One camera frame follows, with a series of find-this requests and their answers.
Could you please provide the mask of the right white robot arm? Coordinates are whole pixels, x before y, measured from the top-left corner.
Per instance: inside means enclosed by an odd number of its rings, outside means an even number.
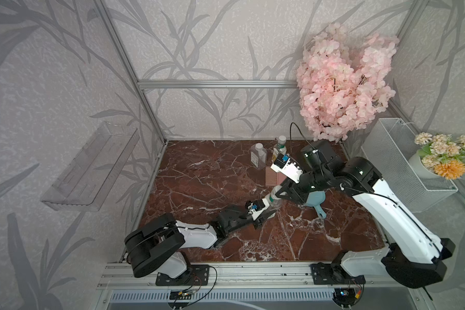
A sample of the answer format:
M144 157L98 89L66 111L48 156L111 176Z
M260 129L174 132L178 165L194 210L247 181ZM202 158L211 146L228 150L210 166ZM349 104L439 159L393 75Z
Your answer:
M326 189L344 192L363 206L391 236L372 251L342 251L331 263L313 264L315 284L364 284L366 276L384 276L411 289L444 280L444 261L455 245L424 226L394 194L377 168L363 157L343 161L326 141L302 149L300 165L280 154L272 170L285 175L277 197L307 204L310 194Z

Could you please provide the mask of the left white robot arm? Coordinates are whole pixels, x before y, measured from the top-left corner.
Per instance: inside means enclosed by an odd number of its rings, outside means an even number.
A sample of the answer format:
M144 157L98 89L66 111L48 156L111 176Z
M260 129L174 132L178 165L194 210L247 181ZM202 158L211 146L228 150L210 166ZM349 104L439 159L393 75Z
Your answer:
M219 248L229 235L252 225L260 228L276 212L263 200L250 201L245 207L229 205L206 224L190 224L165 213L125 237L127 260L135 278L155 271L170 278L188 273L191 266L181 249Z

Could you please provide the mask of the square clear plastic bottle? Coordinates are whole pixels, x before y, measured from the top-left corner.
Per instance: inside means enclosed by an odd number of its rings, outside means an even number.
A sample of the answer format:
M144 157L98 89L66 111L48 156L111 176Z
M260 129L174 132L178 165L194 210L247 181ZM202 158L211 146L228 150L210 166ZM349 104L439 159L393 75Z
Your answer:
M257 169L263 169L266 166L267 151L263 146L262 149L255 149L255 144L250 148L250 162Z

